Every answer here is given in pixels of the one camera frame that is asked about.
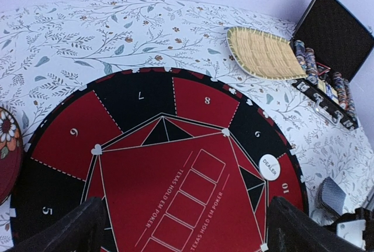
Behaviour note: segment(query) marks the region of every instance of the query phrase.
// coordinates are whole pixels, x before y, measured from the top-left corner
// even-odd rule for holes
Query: woven bamboo tray
[[[274,34],[247,27],[227,32],[230,50],[247,73],[267,80],[292,80],[307,75],[297,62],[290,42]]]

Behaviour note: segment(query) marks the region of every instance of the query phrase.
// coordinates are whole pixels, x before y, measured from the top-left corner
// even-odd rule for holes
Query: number 5
[[[53,211],[52,211],[52,208],[46,208],[46,207],[43,207],[43,214],[44,215],[52,215],[53,214]]]

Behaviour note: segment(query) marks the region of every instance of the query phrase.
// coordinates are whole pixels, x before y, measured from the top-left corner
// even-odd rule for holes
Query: white tablecloth
[[[61,100],[106,74],[149,66],[194,70],[238,89],[275,120],[295,148],[314,220],[325,221],[315,197],[327,176],[347,193],[345,212],[359,207],[374,184],[373,151],[362,128],[333,127],[288,82],[242,72],[226,43],[231,26],[289,39],[295,24],[175,0],[57,2],[0,13],[0,105],[16,116],[27,142]],[[0,207],[0,250],[13,245],[9,210],[8,200]]]

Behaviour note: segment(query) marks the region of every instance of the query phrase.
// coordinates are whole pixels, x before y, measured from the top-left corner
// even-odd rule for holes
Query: black triangle
[[[104,204],[104,208],[105,208],[105,215],[106,215],[106,220],[105,220],[105,228],[107,228],[107,227],[112,227],[111,225],[110,225],[110,219],[109,219],[109,214],[108,214],[108,207],[106,206],[106,199],[105,198],[103,198],[102,199],[102,202],[103,202],[103,204]]]
[[[263,188],[264,188],[264,185],[261,185],[261,186],[258,186],[256,188],[254,188],[254,189],[250,189],[248,191],[248,195],[250,196],[252,208],[253,208],[254,211],[256,211],[256,208],[257,208],[257,205],[258,205],[258,202],[259,202],[259,198],[261,196],[261,192],[262,192]]]
[[[165,120],[166,130],[168,132],[169,141],[182,140],[187,138],[192,138],[190,134],[180,129],[175,124],[168,120]]]
[[[157,144],[168,142],[168,136],[166,134],[164,118],[162,118],[153,128],[151,134],[148,135],[143,145]]]
[[[265,182],[263,182],[263,180],[257,178],[255,175],[248,172],[244,168],[239,167],[239,169],[240,169],[241,175],[243,176],[243,180],[244,180],[246,189],[251,189],[255,186],[258,186],[258,185],[261,185],[261,184],[265,183]]]
[[[103,247],[106,251],[109,252],[117,252],[115,237],[111,229],[104,230],[104,239],[101,247]]]

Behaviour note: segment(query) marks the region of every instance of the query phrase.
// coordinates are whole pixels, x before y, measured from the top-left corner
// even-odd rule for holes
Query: case handle
[[[314,110],[316,111],[316,113],[320,114],[322,117],[324,117],[329,122],[331,122],[331,124],[333,126],[338,126],[339,123],[340,123],[341,118],[343,117],[343,114],[341,112],[339,112],[339,111],[335,111],[335,114],[337,116],[336,118],[329,117],[329,116],[325,115],[323,112],[320,111],[320,109],[321,109],[320,108],[320,104],[323,101],[323,97],[321,95],[319,95],[318,93],[315,93],[313,96],[316,99],[316,104],[314,106]]]

